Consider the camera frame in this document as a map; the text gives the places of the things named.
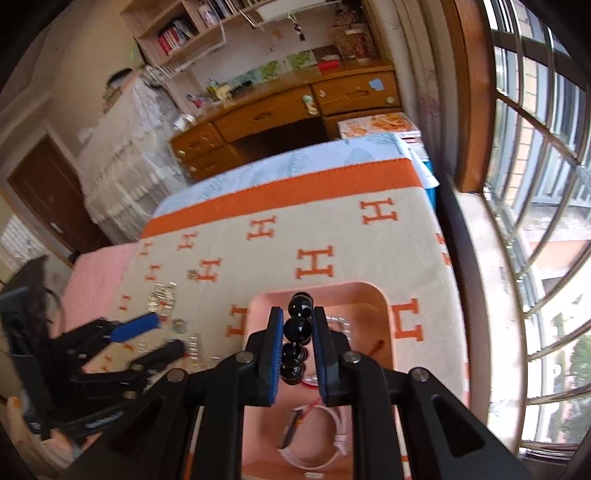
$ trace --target sticker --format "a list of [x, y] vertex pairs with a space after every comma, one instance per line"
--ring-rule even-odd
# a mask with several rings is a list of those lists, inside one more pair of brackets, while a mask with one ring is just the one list
[[373, 79], [371, 82], [369, 82], [369, 86], [376, 92], [381, 92], [384, 89], [384, 84], [380, 79]]

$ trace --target metal screw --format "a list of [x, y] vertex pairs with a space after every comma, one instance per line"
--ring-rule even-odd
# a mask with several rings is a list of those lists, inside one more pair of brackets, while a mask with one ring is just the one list
[[355, 350], [349, 350], [343, 354], [343, 360], [348, 364], [358, 364], [361, 360], [361, 354]]
[[166, 374], [166, 378], [168, 378], [169, 382], [180, 382], [185, 376], [185, 373], [180, 368], [173, 368], [170, 372]]
[[250, 362], [252, 362], [255, 359], [255, 356], [250, 353], [247, 352], [246, 350], [243, 350], [242, 352], [238, 352], [236, 354], [236, 361], [239, 364], [249, 364]]
[[429, 378], [429, 372], [421, 367], [414, 368], [410, 374], [417, 382], [426, 382]]

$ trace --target wooden desk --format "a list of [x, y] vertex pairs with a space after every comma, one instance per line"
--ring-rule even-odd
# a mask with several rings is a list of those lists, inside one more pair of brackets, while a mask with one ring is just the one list
[[[305, 95], [313, 98], [316, 111], [308, 111]], [[382, 59], [345, 60], [325, 73], [314, 66], [253, 85], [209, 108], [171, 145], [180, 164], [199, 181], [269, 155], [338, 138], [341, 120], [399, 111], [392, 64]]]

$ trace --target bed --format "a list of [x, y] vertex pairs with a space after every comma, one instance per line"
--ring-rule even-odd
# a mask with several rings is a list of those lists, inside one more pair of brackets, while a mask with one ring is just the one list
[[[397, 369], [424, 366], [467, 404], [466, 336], [445, 240], [392, 134], [276, 155], [170, 196], [140, 241], [80, 257], [64, 294], [66, 329], [143, 314], [154, 284], [172, 282], [169, 321], [109, 346], [88, 371], [116, 371], [167, 339], [197, 337], [212, 367], [241, 348], [253, 296], [350, 280], [389, 298]], [[190, 358], [176, 366], [195, 367]]]

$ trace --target hanging keychain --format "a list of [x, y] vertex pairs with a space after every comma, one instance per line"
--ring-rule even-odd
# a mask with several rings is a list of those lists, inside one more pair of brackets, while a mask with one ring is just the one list
[[294, 23], [294, 30], [297, 32], [300, 41], [306, 41], [306, 36], [304, 35], [304, 32], [302, 32], [301, 25], [297, 22], [296, 16], [290, 12], [287, 15], [287, 18], [289, 18]]

